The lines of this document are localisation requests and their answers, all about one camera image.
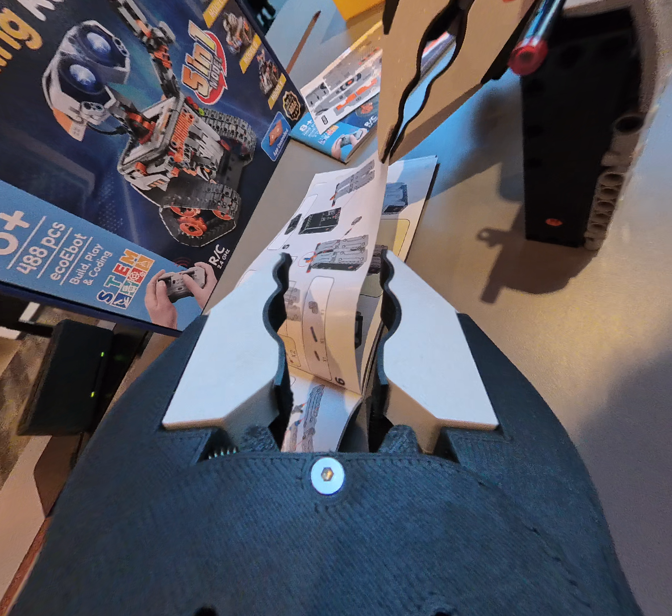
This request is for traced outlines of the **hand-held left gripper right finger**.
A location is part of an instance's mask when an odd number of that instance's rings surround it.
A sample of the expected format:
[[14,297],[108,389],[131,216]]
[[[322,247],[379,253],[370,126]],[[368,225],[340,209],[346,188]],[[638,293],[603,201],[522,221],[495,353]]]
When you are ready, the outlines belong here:
[[456,309],[393,252],[381,257],[381,318],[369,439],[389,425],[413,429],[433,451],[445,428],[494,431],[499,421]]

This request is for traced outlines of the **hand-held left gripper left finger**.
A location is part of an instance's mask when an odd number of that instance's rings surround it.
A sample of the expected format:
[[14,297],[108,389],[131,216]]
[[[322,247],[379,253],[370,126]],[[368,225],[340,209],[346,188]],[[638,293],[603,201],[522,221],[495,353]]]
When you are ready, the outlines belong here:
[[270,427],[282,444],[292,409],[284,294],[292,259],[273,253],[210,311],[162,425],[218,428],[239,445],[248,427]]

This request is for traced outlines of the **black grey brick assembly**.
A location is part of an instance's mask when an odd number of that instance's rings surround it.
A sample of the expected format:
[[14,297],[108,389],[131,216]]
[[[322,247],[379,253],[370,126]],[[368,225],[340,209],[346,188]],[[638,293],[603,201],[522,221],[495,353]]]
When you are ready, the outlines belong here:
[[525,238],[597,251],[671,76],[671,0],[538,0],[508,66]]

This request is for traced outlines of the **white instruction booklet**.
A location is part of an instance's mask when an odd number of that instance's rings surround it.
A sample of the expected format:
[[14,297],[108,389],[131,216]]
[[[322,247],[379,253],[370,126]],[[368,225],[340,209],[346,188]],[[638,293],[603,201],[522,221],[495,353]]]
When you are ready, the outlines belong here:
[[380,338],[382,253],[405,260],[438,157],[317,174],[293,217],[240,277],[292,258],[278,330],[293,403],[283,452],[331,452],[364,399]]

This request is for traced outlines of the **grey desk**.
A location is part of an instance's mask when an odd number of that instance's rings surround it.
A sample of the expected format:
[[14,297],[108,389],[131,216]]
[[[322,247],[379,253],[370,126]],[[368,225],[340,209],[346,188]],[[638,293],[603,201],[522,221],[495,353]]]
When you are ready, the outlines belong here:
[[488,83],[409,154],[439,169],[407,264],[560,419],[645,615],[671,614],[671,86],[596,253],[526,241],[518,79]]

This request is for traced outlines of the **brown wooden strip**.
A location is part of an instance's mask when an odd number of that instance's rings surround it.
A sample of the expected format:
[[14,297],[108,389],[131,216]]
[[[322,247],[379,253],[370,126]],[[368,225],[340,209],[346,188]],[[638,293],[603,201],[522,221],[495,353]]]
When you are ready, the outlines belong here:
[[298,44],[297,44],[297,46],[296,46],[294,52],[292,53],[292,55],[291,55],[291,57],[290,57],[290,60],[289,60],[289,62],[288,62],[288,64],[287,64],[287,66],[286,66],[286,73],[287,73],[287,74],[290,74],[290,73],[292,72],[292,69],[293,69],[294,66],[296,65],[296,62],[298,61],[298,58],[299,58],[301,52],[302,52],[303,49],[305,48],[306,43],[307,43],[308,39],[310,38],[310,34],[312,33],[312,31],[313,31],[313,29],[314,29],[314,27],[315,27],[315,25],[316,25],[318,19],[320,18],[320,15],[321,15],[321,10],[318,10],[318,11],[311,17],[311,19],[310,19],[310,21],[309,21],[309,23],[308,23],[308,25],[307,25],[307,27],[306,27],[306,29],[305,29],[303,35],[301,36],[301,38],[300,38],[300,40],[299,40],[299,42],[298,42]]

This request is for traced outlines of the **blue cover manual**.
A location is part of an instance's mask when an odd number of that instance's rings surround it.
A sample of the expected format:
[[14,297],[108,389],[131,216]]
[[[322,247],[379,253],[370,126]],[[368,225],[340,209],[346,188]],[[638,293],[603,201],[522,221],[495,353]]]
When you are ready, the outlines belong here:
[[[454,43],[455,36],[447,32],[427,43],[421,58],[421,79],[431,71],[437,61],[443,60],[446,52],[454,49]],[[354,111],[349,112],[323,133],[318,131],[313,117],[307,112],[292,129],[290,137],[346,164],[363,138],[376,132],[379,97],[377,93],[371,99],[362,102]]]

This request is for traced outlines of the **black device box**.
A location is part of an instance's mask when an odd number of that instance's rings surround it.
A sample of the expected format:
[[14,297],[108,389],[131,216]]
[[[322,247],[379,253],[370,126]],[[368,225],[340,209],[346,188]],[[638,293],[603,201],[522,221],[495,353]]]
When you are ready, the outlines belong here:
[[16,434],[75,436],[87,431],[112,340],[107,328],[69,319],[57,324]]

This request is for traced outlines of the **blue toy robot kit box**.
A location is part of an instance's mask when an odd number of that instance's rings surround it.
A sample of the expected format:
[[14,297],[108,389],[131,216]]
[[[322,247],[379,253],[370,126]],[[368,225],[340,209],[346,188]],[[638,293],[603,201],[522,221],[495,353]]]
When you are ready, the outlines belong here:
[[1,284],[183,330],[304,103],[241,0],[1,0]]

